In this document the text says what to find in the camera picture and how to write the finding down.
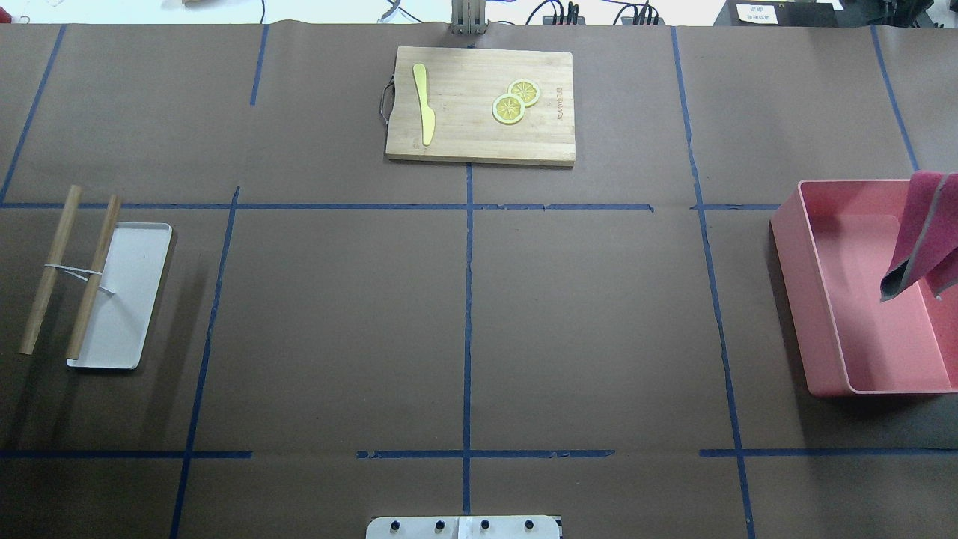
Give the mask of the pink and grey cloth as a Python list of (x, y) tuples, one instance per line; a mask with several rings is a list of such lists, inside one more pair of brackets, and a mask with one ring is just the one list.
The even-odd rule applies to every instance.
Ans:
[(882, 302), (924, 280), (940, 298), (957, 281), (957, 174), (917, 171), (908, 182)]

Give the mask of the yellow plastic knife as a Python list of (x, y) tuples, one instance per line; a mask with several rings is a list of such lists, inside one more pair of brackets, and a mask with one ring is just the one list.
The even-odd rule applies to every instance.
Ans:
[(425, 147), (431, 146), (436, 129), (436, 113), (429, 103), (429, 79), (427, 65), (413, 64), (412, 73), (421, 116), (421, 140)]

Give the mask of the lemon slice lower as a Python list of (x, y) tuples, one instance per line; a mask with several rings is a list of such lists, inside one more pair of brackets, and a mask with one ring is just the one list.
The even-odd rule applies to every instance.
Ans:
[(493, 119), (502, 125), (516, 125), (525, 116), (523, 99), (512, 93), (497, 96), (490, 106)]

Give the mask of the lemon slice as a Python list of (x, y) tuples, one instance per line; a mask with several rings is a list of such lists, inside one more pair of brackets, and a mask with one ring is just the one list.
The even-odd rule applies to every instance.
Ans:
[(516, 81), (512, 81), (507, 86), (507, 92), (517, 99), (520, 99), (524, 107), (537, 105), (542, 95), (540, 85), (530, 79), (517, 79)]
[(512, 93), (497, 96), (490, 106), (493, 119), (502, 125), (516, 125), (525, 116), (523, 99)]

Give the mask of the bamboo cutting board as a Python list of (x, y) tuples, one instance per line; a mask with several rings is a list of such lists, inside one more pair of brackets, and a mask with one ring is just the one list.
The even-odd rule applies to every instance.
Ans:
[[(421, 140), (413, 64), (427, 65), (436, 113), (431, 146)], [(492, 116), (492, 102), (517, 79), (540, 85), (537, 105), (516, 125)], [(573, 167), (577, 160), (571, 52), (400, 46), (385, 155), (393, 160)]]

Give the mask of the lemon slice upper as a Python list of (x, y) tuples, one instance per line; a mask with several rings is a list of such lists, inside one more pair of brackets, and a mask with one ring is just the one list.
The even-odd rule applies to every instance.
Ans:
[(507, 92), (517, 99), (520, 99), (524, 107), (537, 105), (542, 95), (540, 85), (530, 79), (517, 79), (516, 81), (512, 81), (507, 86)]

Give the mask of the white rectangular tray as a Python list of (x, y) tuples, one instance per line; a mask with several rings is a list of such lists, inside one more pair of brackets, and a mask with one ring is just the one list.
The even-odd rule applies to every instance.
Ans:
[(174, 229), (117, 222), (79, 357), (71, 368), (134, 371), (146, 345)]

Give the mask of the pink plastic bin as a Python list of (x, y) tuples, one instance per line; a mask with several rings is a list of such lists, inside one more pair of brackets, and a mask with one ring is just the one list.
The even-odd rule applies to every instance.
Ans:
[(882, 301), (906, 180), (805, 180), (770, 222), (805, 382), (817, 397), (953, 395), (956, 290)]

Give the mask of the black box device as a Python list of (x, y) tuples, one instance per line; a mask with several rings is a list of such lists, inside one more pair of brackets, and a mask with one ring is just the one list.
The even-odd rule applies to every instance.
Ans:
[(832, 3), (805, 1), (725, 1), (713, 26), (837, 28)]

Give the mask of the bamboo rod outer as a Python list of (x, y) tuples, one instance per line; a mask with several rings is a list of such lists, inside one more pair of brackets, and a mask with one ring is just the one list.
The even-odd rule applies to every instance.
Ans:
[(37, 291), (35, 291), (30, 314), (28, 314), (26, 328), (19, 348), (19, 352), (22, 355), (34, 354), (46, 311), (50, 304), (52, 290), (54, 290), (55, 280), (57, 280), (57, 266), (61, 265), (64, 253), (66, 252), (81, 199), (82, 187), (79, 185), (71, 185), (63, 204), (54, 238), (52, 238), (51, 248), (42, 269)]

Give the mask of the aluminium frame post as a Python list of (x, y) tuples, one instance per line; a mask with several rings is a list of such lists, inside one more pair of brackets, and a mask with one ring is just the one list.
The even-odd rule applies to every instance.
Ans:
[(482, 35), (488, 31), (486, 0), (452, 0), (451, 30), (455, 35)]

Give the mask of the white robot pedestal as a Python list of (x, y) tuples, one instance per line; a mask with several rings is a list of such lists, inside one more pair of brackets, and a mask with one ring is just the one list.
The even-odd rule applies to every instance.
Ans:
[(561, 520), (543, 514), (376, 517), (366, 538), (562, 538)]

